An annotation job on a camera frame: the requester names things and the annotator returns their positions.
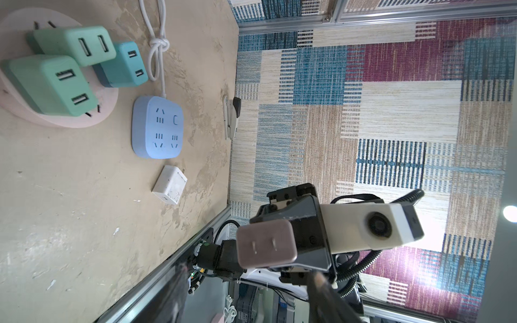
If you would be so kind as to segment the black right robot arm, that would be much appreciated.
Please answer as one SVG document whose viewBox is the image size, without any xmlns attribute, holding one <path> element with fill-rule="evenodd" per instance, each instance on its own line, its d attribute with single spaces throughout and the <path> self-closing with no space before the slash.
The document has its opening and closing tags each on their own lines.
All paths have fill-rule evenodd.
<svg viewBox="0 0 517 323">
<path fill-rule="evenodd" d="M 245 281 L 304 300 L 308 275 L 322 273 L 340 297 L 355 292 L 359 275 L 384 250 L 424 236 L 415 189 L 387 203 L 371 194 L 322 204 L 311 183 L 270 192 L 268 203 L 232 240 L 198 244 L 193 268 L 202 277 Z"/>
</svg>

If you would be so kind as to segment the pink plug adapter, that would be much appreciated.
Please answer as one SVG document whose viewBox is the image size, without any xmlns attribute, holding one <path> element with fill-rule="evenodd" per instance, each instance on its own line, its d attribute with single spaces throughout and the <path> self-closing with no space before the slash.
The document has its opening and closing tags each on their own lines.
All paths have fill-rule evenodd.
<svg viewBox="0 0 517 323">
<path fill-rule="evenodd" d="M 239 227 L 236 249 L 243 269 L 286 266 L 298 256 L 294 230 L 286 219 Z"/>
</svg>

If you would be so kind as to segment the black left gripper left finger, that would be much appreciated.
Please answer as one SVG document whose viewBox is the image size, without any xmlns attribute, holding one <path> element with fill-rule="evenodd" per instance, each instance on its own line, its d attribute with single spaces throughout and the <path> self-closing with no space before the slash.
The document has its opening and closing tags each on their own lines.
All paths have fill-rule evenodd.
<svg viewBox="0 0 517 323">
<path fill-rule="evenodd" d="M 137 315 L 137 322 L 181 322 L 188 296 L 188 268 L 176 265 L 172 278 Z"/>
</svg>

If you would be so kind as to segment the mint green plug adapter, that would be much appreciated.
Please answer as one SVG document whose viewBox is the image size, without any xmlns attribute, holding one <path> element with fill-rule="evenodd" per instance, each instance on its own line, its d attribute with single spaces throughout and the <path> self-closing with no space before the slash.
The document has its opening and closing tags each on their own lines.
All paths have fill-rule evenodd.
<svg viewBox="0 0 517 323">
<path fill-rule="evenodd" d="M 81 67 L 97 65 L 117 56 L 103 26 L 38 29 L 27 32 L 26 40 L 36 54 L 69 56 Z"/>
</svg>

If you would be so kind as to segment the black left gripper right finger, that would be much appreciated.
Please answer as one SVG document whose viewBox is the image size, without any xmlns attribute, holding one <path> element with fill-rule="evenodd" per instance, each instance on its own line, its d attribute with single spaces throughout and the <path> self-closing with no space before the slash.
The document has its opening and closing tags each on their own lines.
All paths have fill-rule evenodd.
<svg viewBox="0 0 517 323">
<path fill-rule="evenodd" d="M 309 322 L 361 323 L 361 319 L 320 272 L 308 273 Z"/>
</svg>

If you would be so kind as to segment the teal plug adapter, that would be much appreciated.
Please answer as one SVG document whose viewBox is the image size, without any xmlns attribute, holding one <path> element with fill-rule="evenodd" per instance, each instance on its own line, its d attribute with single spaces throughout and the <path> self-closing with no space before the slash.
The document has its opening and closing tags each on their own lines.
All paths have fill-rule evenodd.
<svg viewBox="0 0 517 323">
<path fill-rule="evenodd" d="M 149 78 L 139 47 L 133 41 L 114 43 L 117 56 L 94 65 L 94 71 L 104 87 L 137 87 Z"/>
</svg>

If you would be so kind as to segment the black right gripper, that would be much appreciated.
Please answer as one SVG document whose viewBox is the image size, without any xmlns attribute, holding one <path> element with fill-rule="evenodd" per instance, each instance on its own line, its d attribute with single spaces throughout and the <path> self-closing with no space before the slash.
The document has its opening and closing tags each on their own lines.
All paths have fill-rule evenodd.
<svg viewBox="0 0 517 323">
<path fill-rule="evenodd" d="M 282 188 L 267 194 L 268 204 L 261 205 L 249 224 L 288 220 L 294 230 L 298 256 L 286 266 L 258 268 L 279 273 L 279 281 L 291 285 L 307 284 L 308 273 L 322 273 L 335 282 L 335 261 L 330 251 L 323 215 L 311 183 Z"/>
</svg>

